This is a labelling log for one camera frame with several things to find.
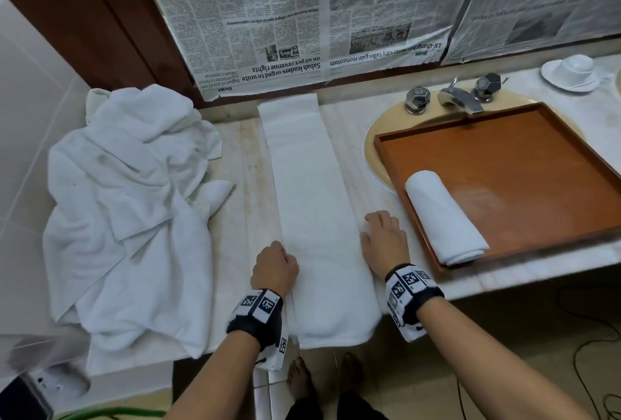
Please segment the rolled towel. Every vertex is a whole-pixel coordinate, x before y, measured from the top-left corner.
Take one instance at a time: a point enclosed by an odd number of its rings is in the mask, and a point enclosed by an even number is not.
[[[436,173],[423,170],[413,174],[406,181],[406,191],[442,265],[469,262],[489,250]]]

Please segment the bare foot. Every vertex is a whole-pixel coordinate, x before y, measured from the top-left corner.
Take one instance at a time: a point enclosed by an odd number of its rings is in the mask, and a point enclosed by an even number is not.
[[[287,387],[289,388],[291,397],[296,401],[317,394],[315,392],[315,386],[312,384],[311,373],[304,364],[304,360],[300,357],[293,360],[289,366]]]
[[[360,394],[362,383],[364,382],[364,373],[362,363],[353,353],[345,353],[341,367],[338,370],[338,394],[345,392],[353,392]]]

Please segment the sink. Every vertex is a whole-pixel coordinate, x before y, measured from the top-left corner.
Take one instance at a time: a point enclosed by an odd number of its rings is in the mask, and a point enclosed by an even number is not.
[[[431,92],[431,101],[427,105],[425,112],[420,116],[414,116],[413,114],[408,113],[404,107],[404,102],[399,102],[388,108],[388,110],[386,110],[373,122],[373,124],[371,124],[371,126],[369,126],[363,144],[363,155],[371,173],[374,174],[374,176],[386,189],[394,192],[394,187],[392,186],[388,172],[386,172],[384,165],[377,155],[375,146],[373,145],[373,139],[377,134],[392,133],[392,131],[400,131],[402,129],[410,129],[411,127],[418,126],[427,126],[430,124],[450,121],[452,119],[461,119],[467,116],[466,112],[458,106],[442,106],[438,102],[437,95],[437,90]],[[501,90],[500,92],[494,94],[493,101],[483,104],[483,108],[486,111],[501,111],[534,102],[537,102],[537,100],[532,100],[531,98],[527,98],[526,96],[509,92],[507,90]],[[550,106],[550,108],[556,113],[557,116],[563,119],[563,121],[570,126],[575,133],[584,139],[584,136],[578,126],[576,126],[569,118],[553,106]]]

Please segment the faucet handle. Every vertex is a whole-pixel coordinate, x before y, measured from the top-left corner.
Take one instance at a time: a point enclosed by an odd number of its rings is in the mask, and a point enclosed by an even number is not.
[[[414,87],[406,94],[406,111],[410,114],[423,114],[429,102],[431,93],[425,87]]]
[[[500,90],[501,87],[501,76],[490,72],[476,81],[472,94],[480,102],[490,102],[492,101],[492,95]]]

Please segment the tray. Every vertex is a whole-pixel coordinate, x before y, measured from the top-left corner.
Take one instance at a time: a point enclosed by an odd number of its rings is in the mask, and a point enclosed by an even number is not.
[[[427,256],[405,184],[438,173],[489,250],[473,263],[621,231],[621,176],[546,104],[378,134],[375,147]]]

